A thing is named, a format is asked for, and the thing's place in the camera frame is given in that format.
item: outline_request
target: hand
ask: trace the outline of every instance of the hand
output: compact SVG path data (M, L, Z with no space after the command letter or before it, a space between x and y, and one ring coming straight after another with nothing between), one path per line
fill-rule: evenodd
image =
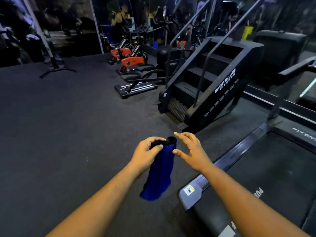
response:
M194 170L203 174L203 172L213 166L213 163L205 153L201 146L200 141L192 133L174 133L177 137L183 140L188 146L190 153L187 155L180 150L173 150L172 153L184 159L186 163L191 166Z
M142 174L145 170L147 170L150 165L153 163L156 155L159 151L162 150L163 145L157 145L151 150L149 150L152 142L156 140L163 140L166 139L161 137L149 137L143 141L141 141L136 150L134 151L133 157L130 161L130 165L138 171L138 174Z

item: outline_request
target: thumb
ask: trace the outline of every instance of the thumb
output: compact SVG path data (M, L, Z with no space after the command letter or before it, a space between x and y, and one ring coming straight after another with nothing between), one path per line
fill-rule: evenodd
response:
M184 153L180 150L177 150L177 149L173 150L172 153L174 153L176 156L179 156L183 160L186 160L186 158L188 156L186 153Z
M163 145L156 145L153 147L149 152L153 155L156 156L163 148Z

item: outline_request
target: treadmill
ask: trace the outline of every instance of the treadmill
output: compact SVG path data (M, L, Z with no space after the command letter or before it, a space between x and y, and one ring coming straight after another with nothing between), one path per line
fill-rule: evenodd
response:
M316 132L279 115L291 86L304 71L316 73L316 56L279 73L291 81L284 84L267 121L214 164L306 233L316 236ZM203 175L181 188L178 197L185 211L193 207L213 236L241 236Z

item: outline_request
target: right hand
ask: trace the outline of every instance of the right hand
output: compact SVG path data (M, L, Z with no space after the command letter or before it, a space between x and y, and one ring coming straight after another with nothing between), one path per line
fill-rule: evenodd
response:
M205 153L200 141L195 137L195 135L189 132L181 134L175 132L174 134L183 140L183 142L188 146L190 153L187 155L178 149L173 150L172 153L185 160L189 166L202 174L205 170L213 166L213 163Z

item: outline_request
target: forearm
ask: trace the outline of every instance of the forearm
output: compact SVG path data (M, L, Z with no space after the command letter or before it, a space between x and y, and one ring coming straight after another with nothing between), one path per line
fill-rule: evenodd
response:
M127 165L48 236L104 236L138 174L135 168Z
M203 175L243 237L308 236L216 166L208 167Z

